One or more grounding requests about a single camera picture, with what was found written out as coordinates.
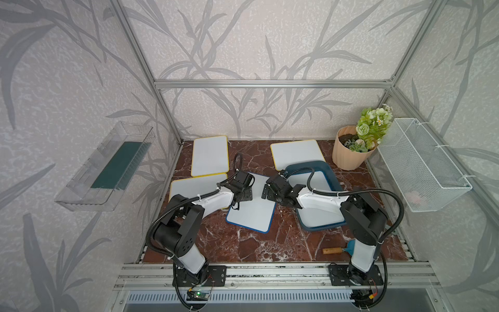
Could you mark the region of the blue framed whiteboard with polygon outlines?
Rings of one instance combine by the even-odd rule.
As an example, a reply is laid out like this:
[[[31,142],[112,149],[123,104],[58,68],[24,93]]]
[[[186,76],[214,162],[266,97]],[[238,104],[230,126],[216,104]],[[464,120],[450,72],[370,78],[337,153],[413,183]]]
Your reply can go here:
[[[261,197],[268,177],[254,173],[252,175],[255,177],[255,183],[252,186],[253,200],[241,202],[239,210],[230,209],[226,222],[259,233],[268,233],[276,203]]]
[[[314,173],[311,186],[323,191],[334,191],[334,187],[340,186],[337,180],[331,181],[323,172]],[[307,231],[320,231],[344,224],[344,218],[340,211],[327,212],[319,209],[296,209],[301,226]]]

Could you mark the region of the dark teal storage tray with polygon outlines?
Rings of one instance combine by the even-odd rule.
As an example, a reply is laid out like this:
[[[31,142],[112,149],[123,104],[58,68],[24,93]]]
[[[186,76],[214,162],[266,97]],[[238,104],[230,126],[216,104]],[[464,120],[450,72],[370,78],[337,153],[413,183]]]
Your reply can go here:
[[[289,165],[285,169],[286,177],[288,182],[295,186],[296,184],[311,184],[311,180],[315,172],[321,171],[326,177],[329,177],[331,181],[337,180],[334,171],[331,167],[324,161],[309,161],[298,163],[294,165]],[[341,186],[334,187],[334,191],[323,191],[323,192],[341,192],[343,188]],[[340,211],[340,205],[346,200],[345,196],[322,196],[311,192],[307,187],[304,187],[298,195],[298,202],[301,208],[297,209],[319,209],[327,212],[337,212]]]

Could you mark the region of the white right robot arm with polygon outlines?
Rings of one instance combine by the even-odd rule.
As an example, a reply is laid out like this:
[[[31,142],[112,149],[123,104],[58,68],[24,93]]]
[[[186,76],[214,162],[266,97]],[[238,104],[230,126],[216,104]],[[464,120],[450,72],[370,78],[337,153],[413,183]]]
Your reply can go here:
[[[261,197],[285,207],[315,209],[340,215],[340,221],[346,223],[355,238],[348,267],[350,279],[366,279],[386,238],[402,223],[404,203],[396,193],[382,188],[323,191],[312,187],[314,173],[311,167],[293,172],[282,170],[267,179]],[[388,213],[372,198],[374,193],[390,196],[398,205],[397,219],[389,228],[386,228]]]

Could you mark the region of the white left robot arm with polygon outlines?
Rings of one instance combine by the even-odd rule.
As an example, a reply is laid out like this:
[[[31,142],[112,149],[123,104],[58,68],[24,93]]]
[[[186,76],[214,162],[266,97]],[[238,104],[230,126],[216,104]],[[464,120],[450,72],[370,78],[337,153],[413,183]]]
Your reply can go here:
[[[251,201],[254,183],[253,174],[237,170],[217,183],[214,191],[192,198],[173,196],[166,211],[150,225],[146,246],[168,256],[178,269],[202,279],[208,261],[196,246],[196,240],[203,219],[224,208],[239,209],[242,202]]]

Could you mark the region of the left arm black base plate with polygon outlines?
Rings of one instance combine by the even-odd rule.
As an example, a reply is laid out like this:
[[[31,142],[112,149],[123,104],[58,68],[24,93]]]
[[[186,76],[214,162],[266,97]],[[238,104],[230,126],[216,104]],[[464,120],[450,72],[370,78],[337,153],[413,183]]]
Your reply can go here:
[[[204,265],[198,273],[174,267],[173,286],[176,287],[223,287],[226,283],[227,266]]]

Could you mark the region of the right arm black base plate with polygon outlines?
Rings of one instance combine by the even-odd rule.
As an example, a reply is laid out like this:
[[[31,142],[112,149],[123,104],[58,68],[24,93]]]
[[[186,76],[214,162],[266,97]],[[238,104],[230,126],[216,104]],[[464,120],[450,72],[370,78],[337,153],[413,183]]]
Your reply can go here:
[[[368,272],[362,272],[354,266],[330,263],[327,266],[332,286],[383,286],[382,273],[377,265],[371,266]]]

